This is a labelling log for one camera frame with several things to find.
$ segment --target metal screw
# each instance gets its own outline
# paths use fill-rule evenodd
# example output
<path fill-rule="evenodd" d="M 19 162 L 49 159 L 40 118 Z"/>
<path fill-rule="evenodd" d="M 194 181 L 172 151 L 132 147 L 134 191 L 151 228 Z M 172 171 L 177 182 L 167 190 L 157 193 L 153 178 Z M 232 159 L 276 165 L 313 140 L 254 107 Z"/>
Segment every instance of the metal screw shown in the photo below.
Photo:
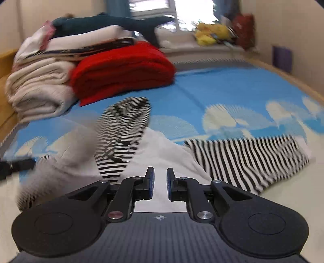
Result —
<path fill-rule="evenodd" d="M 197 214 L 200 219 L 211 219 L 213 214 L 208 211 L 201 211 Z"/>
<path fill-rule="evenodd" d="M 108 217 L 110 219 L 121 219 L 124 216 L 124 214 L 121 211 L 111 211 L 108 214 Z"/>

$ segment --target red bag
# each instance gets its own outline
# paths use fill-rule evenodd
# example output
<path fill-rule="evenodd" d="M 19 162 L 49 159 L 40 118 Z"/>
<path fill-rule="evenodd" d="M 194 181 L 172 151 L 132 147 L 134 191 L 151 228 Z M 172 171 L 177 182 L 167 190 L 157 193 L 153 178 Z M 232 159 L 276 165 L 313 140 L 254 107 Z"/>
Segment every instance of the red bag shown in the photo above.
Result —
<path fill-rule="evenodd" d="M 235 44 L 245 50 L 255 46 L 254 16 L 239 14 L 233 20 L 233 29 L 237 34 Z"/>

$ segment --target mattress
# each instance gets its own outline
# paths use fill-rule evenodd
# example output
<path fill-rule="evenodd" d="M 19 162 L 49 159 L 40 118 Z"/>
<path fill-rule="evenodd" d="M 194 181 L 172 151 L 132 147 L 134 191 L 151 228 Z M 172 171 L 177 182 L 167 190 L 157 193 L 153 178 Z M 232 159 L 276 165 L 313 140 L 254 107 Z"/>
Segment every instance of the mattress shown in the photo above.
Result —
<path fill-rule="evenodd" d="M 133 91 L 84 107 L 75 105 L 66 115 L 30 123 L 20 130 L 6 158 L 42 157 L 64 151 L 80 116 L 99 117 L 105 108 L 129 96 L 147 97 L 151 103 L 149 127 L 177 144 L 185 139 L 226 139 L 280 134 L 302 136 L 314 159 L 288 182 L 276 184 L 263 196 L 301 213 L 310 225 L 302 255 L 311 262 L 324 257 L 322 190 L 324 161 L 324 109 L 278 75 L 248 63 L 178 72 L 173 85 Z M 24 180 L 25 172 L 19 174 Z M 18 179 L 9 182 L 16 184 Z"/>

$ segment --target window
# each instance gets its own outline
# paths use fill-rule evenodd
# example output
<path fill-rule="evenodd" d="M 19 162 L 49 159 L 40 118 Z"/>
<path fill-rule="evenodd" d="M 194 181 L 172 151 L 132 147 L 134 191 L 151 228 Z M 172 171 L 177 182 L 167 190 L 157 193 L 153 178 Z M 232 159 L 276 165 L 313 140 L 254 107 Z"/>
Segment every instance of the window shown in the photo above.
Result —
<path fill-rule="evenodd" d="M 170 31 L 193 31 L 199 22 L 218 21 L 213 0 L 129 0 L 133 17 L 171 16 L 174 22 L 163 25 Z"/>

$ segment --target blue bed sheet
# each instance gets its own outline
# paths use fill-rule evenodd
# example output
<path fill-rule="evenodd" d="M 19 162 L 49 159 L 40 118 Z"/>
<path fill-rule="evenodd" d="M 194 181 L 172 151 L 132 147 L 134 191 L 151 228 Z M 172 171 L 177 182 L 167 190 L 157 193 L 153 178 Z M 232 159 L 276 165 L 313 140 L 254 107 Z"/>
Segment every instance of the blue bed sheet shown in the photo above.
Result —
<path fill-rule="evenodd" d="M 147 97 L 152 106 L 149 127 L 179 144 L 187 138 L 283 133 L 307 140 L 324 133 L 323 108 L 280 76 L 258 68 L 217 68 L 178 73 L 171 86 L 133 91 L 81 108 L 76 105 L 65 116 L 32 122 L 18 132 L 6 156 L 53 153 L 50 146 L 75 127 L 69 116 L 82 112 L 100 116 L 109 105 L 129 96 Z"/>

